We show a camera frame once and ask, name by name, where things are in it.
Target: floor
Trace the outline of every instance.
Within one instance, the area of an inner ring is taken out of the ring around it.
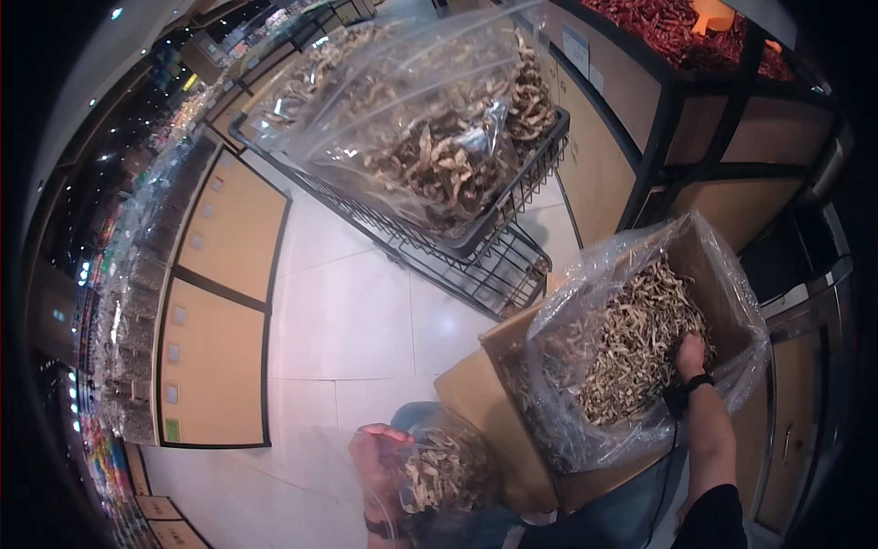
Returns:
[[[495,322],[391,264],[252,152],[243,158],[293,200],[272,301],[272,446],[146,447],[153,492],[171,496],[217,549],[365,546],[362,494],[342,458],[349,434],[436,400],[434,379]],[[554,177],[518,221],[556,267],[576,256]]]

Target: black shirt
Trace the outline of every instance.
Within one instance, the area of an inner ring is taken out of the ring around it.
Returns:
[[[737,488],[731,484],[712,488],[689,510],[671,549],[746,549],[743,518]]]

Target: person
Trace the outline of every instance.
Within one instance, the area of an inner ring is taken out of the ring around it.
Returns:
[[[676,367],[688,390],[689,507],[672,549],[745,549],[747,540],[742,524],[743,511],[735,479],[735,432],[725,404],[713,387],[712,378],[704,371],[704,342],[699,336],[684,335],[677,353]],[[401,534],[401,540],[394,542],[387,539],[390,536],[385,531],[388,518],[397,525],[406,520],[397,493],[397,487],[404,481],[403,473],[392,456],[401,447],[414,443],[407,429],[439,408],[436,402],[409,403],[399,409],[391,425],[364,425],[359,429],[358,436],[351,440],[349,451],[366,487],[363,498],[365,520],[370,531],[369,549],[411,546],[405,532]],[[467,539],[468,547],[551,547],[552,538],[558,538],[554,545],[556,547],[612,545],[590,537],[586,531],[575,532],[571,536],[570,532],[557,529],[558,533],[563,534],[546,536],[544,533],[547,533],[547,529],[560,524],[530,526],[503,508],[473,515],[476,518],[467,529],[471,534]],[[563,522],[576,524],[577,521],[572,520],[574,517],[576,513]],[[544,530],[543,535],[538,536],[538,542],[533,536],[537,528]],[[507,538],[516,530],[523,531],[523,536],[519,534],[517,544],[509,544]],[[571,541],[571,538],[581,539],[581,543]]]

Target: price tag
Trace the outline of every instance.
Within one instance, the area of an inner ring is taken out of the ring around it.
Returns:
[[[588,38],[563,24],[564,53],[579,72],[588,78]]]
[[[588,81],[598,90],[598,93],[603,95],[603,75],[598,72],[594,65],[588,66]]]

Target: orange scoop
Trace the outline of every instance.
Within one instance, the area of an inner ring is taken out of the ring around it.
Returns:
[[[692,9],[698,12],[698,21],[692,27],[693,33],[701,35],[708,29],[728,31],[735,22],[735,11],[719,0],[691,0]]]

